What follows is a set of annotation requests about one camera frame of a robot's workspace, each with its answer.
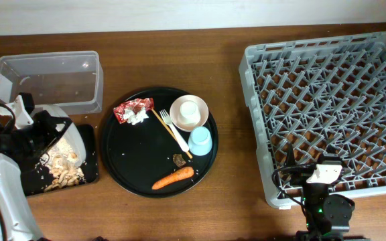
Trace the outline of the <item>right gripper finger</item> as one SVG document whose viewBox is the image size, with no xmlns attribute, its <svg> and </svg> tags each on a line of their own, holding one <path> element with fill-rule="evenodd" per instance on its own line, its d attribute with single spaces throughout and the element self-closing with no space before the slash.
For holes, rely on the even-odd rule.
<svg viewBox="0 0 386 241">
<path fill-rule="evenodd" d="M 286 167 L 293 167 L 296 165 L 296 160 L 294 157 L 294 149 L 292 144 L 290 143 L 287 148 L 287 153 L 286 153 L 286 160 L 285 160 L 285 166 Z"/>
<path fill-rule="evenodd" d="M 320 164 L 343 164 L 343 160 L 336 154 L 336 149 L 328 145 L 324 153 L 320 154 Z"/>
</svg>

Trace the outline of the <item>grey dinner plate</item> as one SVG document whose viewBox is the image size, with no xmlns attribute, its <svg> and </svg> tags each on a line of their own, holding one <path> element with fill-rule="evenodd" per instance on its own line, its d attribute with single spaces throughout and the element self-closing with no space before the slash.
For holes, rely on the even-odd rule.
<svg viewBox="0 0 386 241">
<path fill-rule="evenodd" d="M 39 105 L 32 112 L 32 116 L 36 113 L 46 110 L 51 116 L 68 117 L 68 115 L 55 104 Z M 50 155 L 50 163 L 57 156 L 63 157 L 67 162 L 71 162 L 76 167 L 80 167 L 86 159 L 86 149 L 84 142 L 75 124 L 71 124 L 63 137 L 48 151 Z"/>
</svg>

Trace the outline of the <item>light blue cup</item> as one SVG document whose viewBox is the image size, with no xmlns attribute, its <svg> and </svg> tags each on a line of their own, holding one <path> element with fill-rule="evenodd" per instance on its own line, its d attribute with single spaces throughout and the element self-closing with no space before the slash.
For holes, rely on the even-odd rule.
<svg viewBox="0 0 386 241">
<path fill-rule="evenodd" d="M 212 137 L 206 127 L 196 127 L 189 136 L 190 152 L 196 156 L 205 156 L 212 149 Z"/>
</svg>

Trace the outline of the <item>orange carrot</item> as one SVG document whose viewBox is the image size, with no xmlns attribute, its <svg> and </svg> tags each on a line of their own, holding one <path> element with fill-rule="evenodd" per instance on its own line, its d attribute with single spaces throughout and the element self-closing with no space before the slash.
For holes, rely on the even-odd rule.
<svg viewBox="0 0 386 241">
<path fill-rule="evenodd" d="M 194 175 L 194 169 L 192 167 L 183 167 L 174 173 L 160 179 L 152 185 L 152 190 L 161 189 L 169 184 L 191 178 Z"/>
</svg>

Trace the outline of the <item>rice and peanut leftovers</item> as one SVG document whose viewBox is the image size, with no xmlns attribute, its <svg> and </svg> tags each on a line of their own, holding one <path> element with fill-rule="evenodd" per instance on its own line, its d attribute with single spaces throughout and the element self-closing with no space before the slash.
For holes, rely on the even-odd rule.
<svg viewBox="0 0 386 241">
<path fill-rule="evenodd" d="M 76 161 L 79 161 L 79 157 L 64 137 L 44 153 L 40 163 L 48 168 L 52 176 L 52 182 L 45 186 L 44 192 L 76 186 L 84 181 L 84 173 L 75 166 Z"/>
</svg>

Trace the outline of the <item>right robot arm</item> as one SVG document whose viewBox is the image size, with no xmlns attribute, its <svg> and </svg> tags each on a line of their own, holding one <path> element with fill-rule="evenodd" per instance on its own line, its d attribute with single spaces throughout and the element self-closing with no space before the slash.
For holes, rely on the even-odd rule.
<svg viewBox="0 0 386 241">
<path fill-rule="evenodd" d="M 294 148 L 290 145 L 284 163 L 284 173 L 292 185 L 302 188 L 300 203 L 306 218 L 306 231 L 296 232 L 296 240 L 343 240 L 349 232 L 349 221 L 355 203 L 340 194 L 331 194 L 329 189 L 342 177 L 346 163 L 336 154 L 333 146 L 319 154 L 316 162 L 300 165 L 296 163 Z"/>
</svg>

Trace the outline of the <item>grey dishwasher rack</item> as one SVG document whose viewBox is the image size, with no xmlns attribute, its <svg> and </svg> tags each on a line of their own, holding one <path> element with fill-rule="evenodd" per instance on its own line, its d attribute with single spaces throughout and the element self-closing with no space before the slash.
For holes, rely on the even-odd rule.
<svg viewBox="0 0 386 241">
<path fill-rule="evenodd" d="M 332 193 L 386 194 L 386 31 L 248 46 L 239 74 L 271 207 L 301 194 L 287 175 L 271 176 L 290 143 L 300 165 L 336 149 L 351 174 Z"/>
</svg>

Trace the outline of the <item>black rectangular tray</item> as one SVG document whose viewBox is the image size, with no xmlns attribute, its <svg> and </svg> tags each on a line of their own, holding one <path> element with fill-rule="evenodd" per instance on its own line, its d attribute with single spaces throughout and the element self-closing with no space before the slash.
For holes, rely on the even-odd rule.
<svg viewBox="0 0 386 241">
<path fill-rule="evenodd" d="M 80 166 L 84 173 L 84 179 L 80 185 L 95 182 L 99 178 L 99 169 L 96 152 L 94 129 L 91 125 L 76 125 L 86 149 L 86 159 Z M 21 184 L 26 196 L 44 193 L 46 187 L 52 184 L 53 175 L 47 167 L 41 167 L 30 173 L 21 174 Z"/>
</svg>

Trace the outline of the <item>clear plastic bin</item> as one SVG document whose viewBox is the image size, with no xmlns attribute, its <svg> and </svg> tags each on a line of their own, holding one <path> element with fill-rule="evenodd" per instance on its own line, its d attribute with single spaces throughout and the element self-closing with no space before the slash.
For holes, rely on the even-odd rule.
<svg viewBox="0 0 386 241">
<path fill-rule="evenodd" d="M 0 103 L 30 93 L 35 105 L 55 104 L 66 114 L 99 113 L 103 69 L 96 51 L 21 54 L 0 58 Z"/>
</svg>

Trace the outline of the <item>red crumpled snack wrapper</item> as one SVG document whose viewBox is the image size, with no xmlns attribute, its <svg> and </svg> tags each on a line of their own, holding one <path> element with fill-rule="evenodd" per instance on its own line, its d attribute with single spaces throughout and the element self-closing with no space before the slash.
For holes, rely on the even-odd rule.
<svg viewBox="0 0 386 241">
<path fill-rule="evenodd" d="M 113 109 L 113 113 L 120 124 L 136 125 L 149 118 L 147 111 L 154 108 L 153 98 L 136 98 L 121 103 Z"/>
</svg>

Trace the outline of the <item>wooden chopstick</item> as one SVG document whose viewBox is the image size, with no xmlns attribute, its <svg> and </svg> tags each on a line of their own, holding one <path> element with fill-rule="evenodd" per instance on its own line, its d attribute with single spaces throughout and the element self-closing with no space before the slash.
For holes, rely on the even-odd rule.
<svg viewBox="0 0 386 241">
<path fill-rule="evenodd" d="M 177 142 L 177 144 L 180 146 L 180 148 L 183 150 L 183 152 L 185 152 L 187 154 L 187 156 L 192 159 L 192 155 L 190 154 L 190 152 L 187 150 L 184 150 L 182 148 L 182 146 L 178 142 L 176 136 L 173 134 L 172 130 L 167 126 L 167 124 L 162 120 L 162 118 L 156 113 L 156 111 L 153 108 L 151 109 L 151 111 L 152 111 L 152 113 L 154 113 L 155 117 L 162 124 L 162 126 L 167 130 L 167 132 L 169 132 L 169 134 L 172 136 L 172 138 Z"/>
</svg>

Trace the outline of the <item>white cup in bowl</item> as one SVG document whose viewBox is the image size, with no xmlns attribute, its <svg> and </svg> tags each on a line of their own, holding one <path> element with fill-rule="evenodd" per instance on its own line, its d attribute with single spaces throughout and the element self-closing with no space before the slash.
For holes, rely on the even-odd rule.
<svg viewBox="0 0 386 241">
<path fill-rule="evenodd" d="M 179 120 L 183 125 L 195 125 L 200 120 L 200 111 L 194 101 L 183 102 L 179 107 L 179 111 Z"/>
</svg>

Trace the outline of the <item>pink bowl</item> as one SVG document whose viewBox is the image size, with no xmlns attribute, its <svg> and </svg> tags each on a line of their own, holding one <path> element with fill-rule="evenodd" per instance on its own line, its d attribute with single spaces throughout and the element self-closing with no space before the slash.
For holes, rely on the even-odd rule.
<svg viewBox="0 0 386 241">
<path fill-rule="evenodd" d="M 200 111 L 200 120 L 195 125 L 183 125 L 179 120 L 179 115 L 180 115 L 179 107 L 183 102 L 188 100 L 194 101 L 198 105 L 198 108 Z M 201 99 L 200 97 L 194 96 L 194 95 L 189 95 L 189 94 L 183 95 L 177 98 L 170 107 L 170 117 L 173 124 L 179 129 L 181 129 L 182 131 L 186 131 L 186 132 L 191 132 L 196 127 L 203 126 L 208 119 L 208 115 L 209 115 L 209 110 L 205 101 L 203 101 L 203 99 Z"/>
</svg>

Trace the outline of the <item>round black serving tray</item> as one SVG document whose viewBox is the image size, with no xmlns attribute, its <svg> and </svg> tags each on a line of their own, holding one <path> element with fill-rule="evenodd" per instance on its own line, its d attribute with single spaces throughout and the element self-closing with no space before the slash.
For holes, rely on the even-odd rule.
<svg viewBox="0 0 386 241">
<path fill-rule="evenodd" d="M 208 115 L 204 126 L 210 131 L 212 149 L 204 156 L 191 159 L 182 152 L 175 139 L 158 121 L 152 111 L 142 123 L 119 123 L 111 112 L 103 123 L 100 148 L 104 166 L 110 176 L 131 193 L 152 198 L 164 198 L 188 191 L 202 181 L 212 167 L 218 151 L 218 130 L 213 116 Z M 158 180 L 178 170 L 172 161 L 181 154 L 192 167 L 194 175 L 187 179 L 153 190 Z"/>
</svg>

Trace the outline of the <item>white plastic fork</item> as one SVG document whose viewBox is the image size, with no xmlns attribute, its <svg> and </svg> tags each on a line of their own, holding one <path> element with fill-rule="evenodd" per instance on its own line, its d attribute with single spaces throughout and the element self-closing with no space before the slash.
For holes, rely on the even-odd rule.
<svg viewBox="0 0 386 241">
<path fill-rule="evenodd" d="M 166 110 L 161 110 L 159 112 L 159 114 L 162 117 L 163 121 L 170 127 L 170 129 L 171 129 L 172 133 L 174 134 L 176 141 L 179 144 L 181 150 L 183 150 L 184 152 L 187 153 L 189 151 L 189 146 L 188 146 L 187 142 L 184 140 L 184 138 L 181 136 L 181 134 L 178 132 L 176 127 L 174 126 L 168 112 Z"/>
</svg>

